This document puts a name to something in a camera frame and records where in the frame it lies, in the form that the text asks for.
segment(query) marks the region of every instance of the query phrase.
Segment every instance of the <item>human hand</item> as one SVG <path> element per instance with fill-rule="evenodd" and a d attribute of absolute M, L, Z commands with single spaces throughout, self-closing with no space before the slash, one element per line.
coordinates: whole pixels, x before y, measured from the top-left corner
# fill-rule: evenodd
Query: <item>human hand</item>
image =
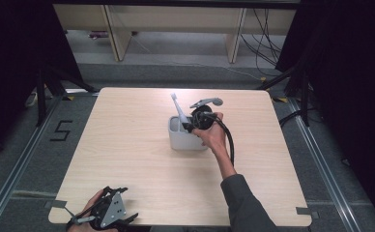
<path fill-rule="evenodd" d="M 220 121 L 223 119 L 222 113 L 216 112 L 215 115 Z M 217 122 L 213 122 L 207 130 L 194 129 L 192 133 L 199 136 L 203 145 L 212 149 L 216 156 L 226 150 L 226 133 Z"/>
<path fill-rule="evenodd" d="M 89 209 L 91 206 L 93 206 L 97 201 L 98 199 L 101 197 L 103 193 L 103 189 L 99 190 L 89 201 L 88 203 L 86 204 L 85 208 L 83 209 L 82 212 L 86 211 L 87 209 Z M 90 216 L 91 213 L 88 213 L 86 215 L 84 215 L 84 218 Z M 85 223 L 82 223 L 80 225 L 72 225 L 69 229 L 68 229 L 68 232 L 95 232 L 97 230 L 93 229 L 92 226 L 89 224 L 89 222 L 85 222 Z M 107 232 L 118 232 L 117 229 L 108 229 L 108 230 L 104 230 L 104 231 L 107 231 Z"/>

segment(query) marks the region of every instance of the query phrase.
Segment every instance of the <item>light wood tabletop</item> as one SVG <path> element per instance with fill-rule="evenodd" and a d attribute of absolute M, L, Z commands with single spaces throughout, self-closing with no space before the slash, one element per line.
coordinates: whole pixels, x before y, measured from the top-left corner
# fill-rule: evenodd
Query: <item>light wood tabletop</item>
<path fill-rule="evenodd" d="M 185 114 L 199 100 L 221 98 L 222 106 L 209 106 L 223 113 L 232 133 L 237 172 L 277 226 L 311 223 L 310 216 L 296 212 L 307 205 L 265 91 L 102 89 L 56 200 L 67 201 L 76 214 L 99 189 L 129 188 L 122 194 L 127 215 L 139 213 L 132 224 L 229 225 L 212 151 L 170 147 L 168 120 L 178 114 L 171 93 Z M 69 219 L 64 209 L 50 211 L 53 223 Z"/>

